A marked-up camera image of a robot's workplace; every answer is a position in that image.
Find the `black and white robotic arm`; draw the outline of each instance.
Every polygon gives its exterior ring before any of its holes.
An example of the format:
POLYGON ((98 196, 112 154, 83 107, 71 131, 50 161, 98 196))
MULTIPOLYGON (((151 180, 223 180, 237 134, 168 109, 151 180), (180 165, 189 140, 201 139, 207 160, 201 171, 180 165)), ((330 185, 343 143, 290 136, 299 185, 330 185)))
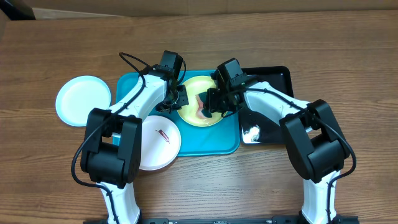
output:
MULTIPOLYGON (((134 199, 133 180, 141 161, 142 120, 153 108, 159 111, 178 110, 188 104, 185 87, 177 85, 181 65, 182 58, 173 52, 165 52, 160 65, 147 67, 144 79, 140 77, 137 85, 120 102, 109 110, 94 109, 88 117, 85 139, 104 120, 114 116, 87 142, 80 164, 93 182, 112 192, 113 203, 107 191, 101 189, 109 213, 109 224, 136 224, 141 221, 134 199), (119 111, 128 103, 131 104, 119 111), (102 137, 111 136, 120 138, 118 146, 102 142, 102 137)), ((350 151, 341 142, 343 133, 328 104, 322 100, 309 103, 287 96, 269 83, 262 82, 259 77, 243 73, 234 58, 221 64, 211 77, 217 87, 208 89, 206 93, 204 114, 236 113, 247 106, 278 124, 289 159, 304 179, 301 223, 328 223, 328 213, 333 219, 336 216, 335 182, 331 189, 328 187, 339 176, 350 151), (322 133, 310 139, 307 132, 313 129, 321 129, 322 133)))

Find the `white dish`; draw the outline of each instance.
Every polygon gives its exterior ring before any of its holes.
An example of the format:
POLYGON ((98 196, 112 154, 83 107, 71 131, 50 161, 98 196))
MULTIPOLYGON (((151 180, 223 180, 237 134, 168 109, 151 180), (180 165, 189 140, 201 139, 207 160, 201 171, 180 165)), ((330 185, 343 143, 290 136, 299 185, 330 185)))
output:
POLYGON ((111 91, 104 81, 85 75, 67 82, 58 92, 55 109, 60 119, 71 125, 82 127, 94 108, 106 110, 111 104, 111 91))
POLYGON ((162 116, 148 116, 142 123, 142 170, 157 170, 169 165, 181 147, 178 127, 162 116))

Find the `wooden table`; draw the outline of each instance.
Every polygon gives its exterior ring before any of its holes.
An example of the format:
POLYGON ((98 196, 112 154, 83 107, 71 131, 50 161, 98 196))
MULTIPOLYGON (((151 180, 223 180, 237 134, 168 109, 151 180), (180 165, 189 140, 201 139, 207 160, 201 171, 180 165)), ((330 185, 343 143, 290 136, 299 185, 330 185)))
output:
MULTIPOLYGON (((398 222, 398 11, 8 22, 0 45, 0 222, 107 216, 100 191, 70 175, 85 129, 59 120, 55 97, 87 74, 114 95, 118 78, 132 71, 118 52, 155 64, 164 50, 179 52, 188 69, 231 57, 243 67, 287 66, 295 96, 329 102, 358 157, 356 172, 337 183, 338 213, 398 222)), ((347 159, 344 171, 350 166, 347 159)), ((141 172, 135 190, 145 218, 295 215, 303 204, 284 146, 179 158, 162 172, 141 172)))

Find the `black tray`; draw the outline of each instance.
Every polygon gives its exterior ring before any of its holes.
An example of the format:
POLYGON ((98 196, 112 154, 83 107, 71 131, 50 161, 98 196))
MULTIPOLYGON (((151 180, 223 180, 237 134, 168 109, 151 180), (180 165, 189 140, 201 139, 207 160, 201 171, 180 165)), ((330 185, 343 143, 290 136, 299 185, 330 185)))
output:
MULTIPOLYGON (((285 66, 260 67, 260 68, 243 68, 243 72, 248 75, 259 75, 263 81, 275 89, 294 97, 292 80, 290 78, 289 69, 285 66)), ((239 129, 241 141, 243 144, 283 144, 282 135, 279 125, 273 123, 260 113, 253 112, 247 108, 239 111, 239 129), (260 129, 259 138, 256 142, 245 142, 243 133, 248 132, 251 128, 258 126, 260 129)))

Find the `turquoise placemat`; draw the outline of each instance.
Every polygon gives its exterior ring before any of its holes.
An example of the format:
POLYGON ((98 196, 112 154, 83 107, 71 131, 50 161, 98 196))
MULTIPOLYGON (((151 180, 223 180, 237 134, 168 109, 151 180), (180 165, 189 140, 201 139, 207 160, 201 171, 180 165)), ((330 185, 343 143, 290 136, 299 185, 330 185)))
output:
MULTIPOLYGON (((214 70, 189 70, 183 80, 206 75, 210 76, 214 70)), ((137 84, 138 74, 127 73, 123 75, 116 87, 116 102, 120 101, 137 84)), ((231 154, 239 147, 239 121, 238 114, 222 119, 215 125, 199 128, 186 123, 176 111, 160 113, 153 109, 149 115, 164 116, 177 125, 181 133, 181 148, 178 156, 209 156, 231 154)), ((119 144, 119 139, 114 138, 113 144, 119 144)))

